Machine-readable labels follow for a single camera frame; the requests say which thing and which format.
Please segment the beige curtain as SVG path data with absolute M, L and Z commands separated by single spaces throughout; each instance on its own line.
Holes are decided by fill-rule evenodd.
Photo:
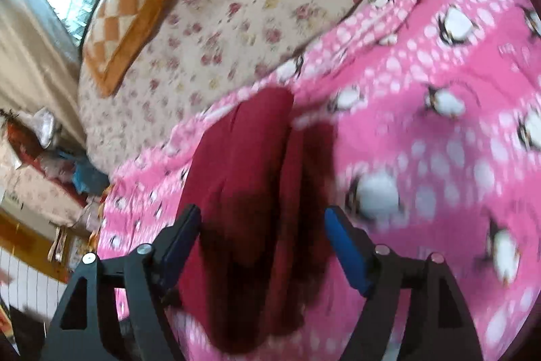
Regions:
M 78 114 L 81 60 L 46 0 L 1 0 L 1 108 L 48 108 L 69 140 L 85 145 Z

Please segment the orange checkered cushion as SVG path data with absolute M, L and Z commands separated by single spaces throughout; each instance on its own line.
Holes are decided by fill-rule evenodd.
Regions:
M 172 0 L 100 0 L 83 43 L 83 62 L 101 96 L 116 92 Z

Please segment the blue plastic bag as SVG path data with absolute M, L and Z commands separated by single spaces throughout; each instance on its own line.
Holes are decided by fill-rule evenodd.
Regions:
M 108 176 L 95 168 L 87 157 L 74 157 L 72 161 L 72 184 L 77 193 L 100 195 L 109 186 Z

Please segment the floral beige bed sheet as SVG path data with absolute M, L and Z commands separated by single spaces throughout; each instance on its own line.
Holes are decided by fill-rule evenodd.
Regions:
M 89 70 L 81 71 L 80 118 L 91 162 L 112 172 L 373 1 L 172 0 L 112 96 L 102 96 Z

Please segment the dark red garment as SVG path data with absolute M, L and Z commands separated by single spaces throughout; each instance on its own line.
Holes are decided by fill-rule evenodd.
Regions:
M 235 105 L 203 134 L 183 188 L 182 205 L 202 215 L 178 282 L 183 309 L 229 355 L 298 329 L 331 255 L 334 130 L 294 128 L 292 108 L 283 87 Z

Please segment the pink penguin print blanket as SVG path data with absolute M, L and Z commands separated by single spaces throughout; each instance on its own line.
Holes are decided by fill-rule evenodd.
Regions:
M 266 86 L 293 121 L 330 124 L 331 197 L 413 258 L 440 252 L 483 356 L 500 358 L 540 293 L 540 20 L 530 0 L 376 0 L 319 38 L 301 65 L 178 124 L 114 173 L 98 254 L 125 255 L 175 217 L 205 130 Z

